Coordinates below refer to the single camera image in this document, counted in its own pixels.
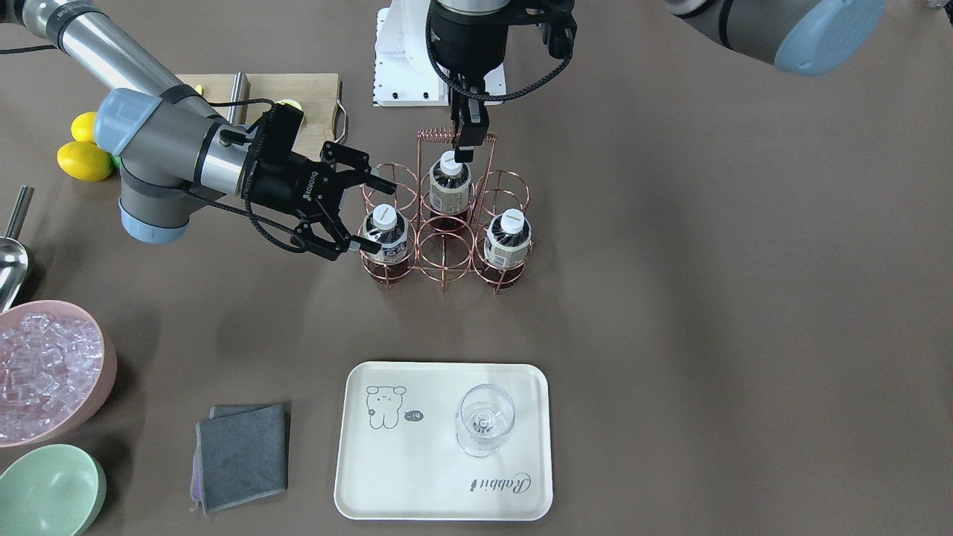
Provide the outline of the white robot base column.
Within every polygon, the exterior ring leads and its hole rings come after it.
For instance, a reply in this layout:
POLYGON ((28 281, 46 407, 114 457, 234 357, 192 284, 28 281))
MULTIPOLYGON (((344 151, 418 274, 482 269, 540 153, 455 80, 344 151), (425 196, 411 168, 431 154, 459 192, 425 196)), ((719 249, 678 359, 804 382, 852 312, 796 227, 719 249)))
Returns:
POLYGON ((431 65, 425 43, 429 1, 392 1, 377 12, 375 106, 447 106, 449 92, 431 65))

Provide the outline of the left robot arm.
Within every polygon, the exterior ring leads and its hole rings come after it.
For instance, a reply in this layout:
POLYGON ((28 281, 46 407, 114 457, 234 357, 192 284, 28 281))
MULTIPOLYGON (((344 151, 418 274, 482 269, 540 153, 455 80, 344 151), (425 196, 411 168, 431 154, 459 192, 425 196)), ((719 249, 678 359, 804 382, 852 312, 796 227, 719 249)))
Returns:
MULTIPOLYGON (((840 68, 867 43, 884 1, 660 1, 682 27, 741 55, 801 77, 840 68)), ((450 98, 450 143, 472 152, 489 133, 491 103, 534 94, 574 60, 579 24, 575 1, 430 1, 420 44, 450 98), (487 82, 508 52, 512 28, 537 28, 554 67, 531 83, 493 94, 487 82)))

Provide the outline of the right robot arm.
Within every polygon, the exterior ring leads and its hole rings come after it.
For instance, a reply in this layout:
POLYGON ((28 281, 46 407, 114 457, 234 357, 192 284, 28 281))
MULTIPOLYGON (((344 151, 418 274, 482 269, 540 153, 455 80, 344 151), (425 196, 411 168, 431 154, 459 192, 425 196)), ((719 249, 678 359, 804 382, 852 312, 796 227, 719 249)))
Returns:
POLYGON ((4 1, 2 21, 27 28, 78 61, 108 89, 93 136, 120 160, 123 227, 143 242, 184 234, 191 214, 223 196, 297 219, 278 247, 338 259, 381 245, 351 233, 340 217, 348 188, 385 194, 395 183, 372 170, 367 153, 327 141, 317 162, 293 149, 303 113, 269 103, 249 128, 228 122, 89 1, 4 1))

